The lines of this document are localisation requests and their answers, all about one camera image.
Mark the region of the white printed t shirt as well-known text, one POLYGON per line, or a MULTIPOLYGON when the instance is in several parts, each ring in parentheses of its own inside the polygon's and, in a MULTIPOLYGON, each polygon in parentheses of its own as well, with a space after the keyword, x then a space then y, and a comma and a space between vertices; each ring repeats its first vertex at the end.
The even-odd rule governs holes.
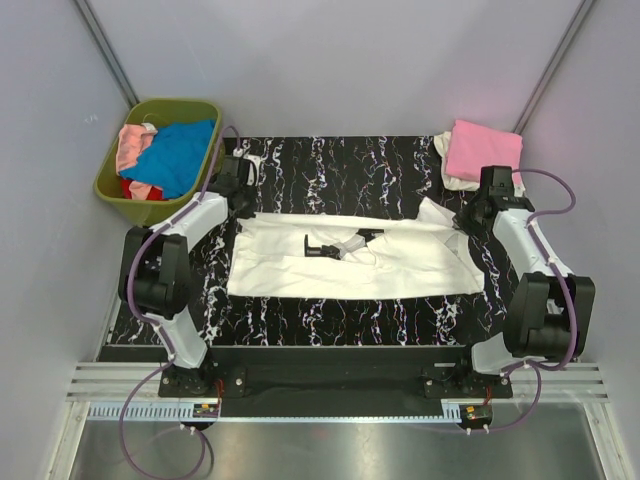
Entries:
POLYGON ((414 219, 259 213, 241 221, 227 291, 241 297, 397 300, 484 289, 469 238, 428 198, 414 219))

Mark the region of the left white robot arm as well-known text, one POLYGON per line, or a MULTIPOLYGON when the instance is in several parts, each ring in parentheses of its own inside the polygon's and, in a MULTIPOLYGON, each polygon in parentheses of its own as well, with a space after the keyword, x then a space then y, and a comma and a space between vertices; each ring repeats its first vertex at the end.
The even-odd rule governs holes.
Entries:
POLYGON ((237 149, 224 158, 206 190, 174 215, 151 227, 133 227, 122 254, 118 295, 130 312, 149 324, 182 369, 181 384, 196 396, 215 386, 216 372, 204 364, 207 347, 189 313, 191 250, 215 227, 255 211, 259 162, 237 149))

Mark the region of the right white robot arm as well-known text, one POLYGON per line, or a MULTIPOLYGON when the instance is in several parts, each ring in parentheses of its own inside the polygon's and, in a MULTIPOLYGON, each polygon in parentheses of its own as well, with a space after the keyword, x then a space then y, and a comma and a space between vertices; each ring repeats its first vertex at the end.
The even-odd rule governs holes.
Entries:
POLYGON ((518 172, 507 166, 483 167, 478 190, 454 216, 454 226, 471 237, 492 234, 519 275, 502 332, 473 344, 469 362, 454 371, 455 387, 470 397, 488 387, 490 375, 506 377, 524 366, 561 370, 586 343, 595 284, 559 259, 538 223, 573 210, 576 195, 557 175, 532 169, 532 174, 556 181, 569 196, 564 208, 537 211, 527 197, 515 194, 518 172))

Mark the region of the folded pink t shirt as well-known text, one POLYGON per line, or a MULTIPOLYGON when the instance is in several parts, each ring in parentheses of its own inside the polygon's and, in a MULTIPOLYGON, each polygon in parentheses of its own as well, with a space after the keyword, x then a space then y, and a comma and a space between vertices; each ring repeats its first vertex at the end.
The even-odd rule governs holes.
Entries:
POLYGON ((445 155, 446 175, 480 182, 484 167, 520 167, 523 139, 520 135, 456 119, 445 155))

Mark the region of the blue t shirt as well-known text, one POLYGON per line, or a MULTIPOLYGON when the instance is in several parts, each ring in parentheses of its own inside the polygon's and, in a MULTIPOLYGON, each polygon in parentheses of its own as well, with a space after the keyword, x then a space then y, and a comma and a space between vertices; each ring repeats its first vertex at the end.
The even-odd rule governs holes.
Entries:
POLYGON ((200 161, 206 153, 214 122, 174 123, 156 127, 151 145, 133 168, 117 174, 162 190, 164 200, 185 195, 195 183, 200 161))

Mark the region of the folded cream t shirt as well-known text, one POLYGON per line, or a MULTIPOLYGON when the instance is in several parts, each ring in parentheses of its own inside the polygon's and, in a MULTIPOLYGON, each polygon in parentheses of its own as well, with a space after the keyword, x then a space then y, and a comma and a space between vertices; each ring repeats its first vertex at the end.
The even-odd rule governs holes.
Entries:
POLYGON ((435 136, 433 139, 433 144, 435 146, 436 152, 440 155, 441 161, 442 161, 441 178, 442 178, 443 185, 447 190, 451 190, 451 191, 467 191, 467 192, 477 191, 479 188, 480 182, 476 183, 476 182, 459 180, 445 174, 444 172, 444 168, 446 164, 445 155, 449 147, 450 137, 451 137, 451 131, 446 131, 440 135, 435 136))

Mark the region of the red t shirt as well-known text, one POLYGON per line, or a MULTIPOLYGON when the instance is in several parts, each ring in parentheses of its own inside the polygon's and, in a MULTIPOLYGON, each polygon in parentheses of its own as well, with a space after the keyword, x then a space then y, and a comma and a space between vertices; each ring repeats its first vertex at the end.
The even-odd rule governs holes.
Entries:
POLYGON ((134 181, 131 179, 121 178, 120 186, 123 196, 126 199, 141 201, 163 201, 163 192, 161 189, 145 183, 134 181))

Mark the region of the salmon pink t shirt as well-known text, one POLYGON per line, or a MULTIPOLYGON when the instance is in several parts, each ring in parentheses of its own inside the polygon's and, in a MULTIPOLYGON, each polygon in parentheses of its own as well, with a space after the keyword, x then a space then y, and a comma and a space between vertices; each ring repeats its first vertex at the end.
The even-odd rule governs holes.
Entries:
POLYGON ((136 166, 138 157, 151 145, 157 133, 158 130, 151 123, 125 124, 118 135, 116 173, 136 166))

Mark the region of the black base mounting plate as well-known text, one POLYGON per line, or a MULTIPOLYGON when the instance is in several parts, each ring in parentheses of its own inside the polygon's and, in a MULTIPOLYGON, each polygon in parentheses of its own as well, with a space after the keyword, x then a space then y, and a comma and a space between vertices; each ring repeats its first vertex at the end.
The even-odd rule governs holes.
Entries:
POLYGON ((326 421, 419 419, 444 400, 513 396, 509 381, 471 369, 466 347, 212 347, 196 370, 163 373, 164 398, 211 398, 222 416, 326 421))

